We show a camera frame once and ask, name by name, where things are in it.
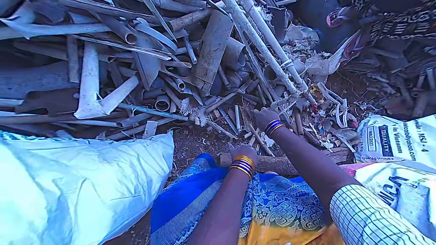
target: plastic bag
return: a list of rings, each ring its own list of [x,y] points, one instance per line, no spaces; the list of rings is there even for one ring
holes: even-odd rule
[[[1,132],[2,244],[102,244],[151,208],[172,169],[172,133],[120,142]]]
[[[396,163],[436,174],[436,115],[409,122],[372,115],[358,133],[356,163]]]
[[[436,175],[394,163],[341,167],[423,235],[436,241]]]

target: hand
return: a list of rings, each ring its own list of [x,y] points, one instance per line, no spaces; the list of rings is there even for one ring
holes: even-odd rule
[[[259,162],[259,156],[257,156],[256,150],[251,145],[244,145],[241,144],[239,146],[233,147],[231,143],[228,144],[228,150],[230,151],[230,154],[232,156],[232,161],[237,156],[247,156],[251,158],[254,162],[254,167],[257,166],[257,163]]]
[[[254,110],[254,117],[256,118],[257,127],[265,132],[266,126],[273,120],[280,120],[279,115],[266,108],[262,108],[261,111]]]

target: sari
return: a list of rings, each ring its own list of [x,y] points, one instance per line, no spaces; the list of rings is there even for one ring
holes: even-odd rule
[[[154,201],[151,244],[186,243],[227,173],[200,154]],[[343,245],[336,226],[323,224],[323,212],[302,177],[256,172],[245,193],[238,245]]]

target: patterned fabric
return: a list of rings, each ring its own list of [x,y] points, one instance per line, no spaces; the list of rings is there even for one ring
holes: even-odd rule
[[[151,244],[184,244],[227,172],[210,155],[199,155],[154,201]],[[318,244],[318,239],[320,244],[343,244],[336,227],[323,229],[322,213],[318,197],[301,177],[256,173],[245,194],[239,243],[303,245]]]
[[[436,244],[360,185],[338,190],[330,203],[330,213],[347,245]]]
[[[352,6],[364,17],[376,16],[370,25],[372,42],[379,38],[409,39],[413,37],[436,38],[436,1],[421,0],[421,6],[403,13],[376,11],[371,0],[352,0]]]

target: shirt sleeve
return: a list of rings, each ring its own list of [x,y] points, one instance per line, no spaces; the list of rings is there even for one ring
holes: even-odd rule
[[[436,245],[360,185],[338,190],[331,200],[330,213],[346,245]]]

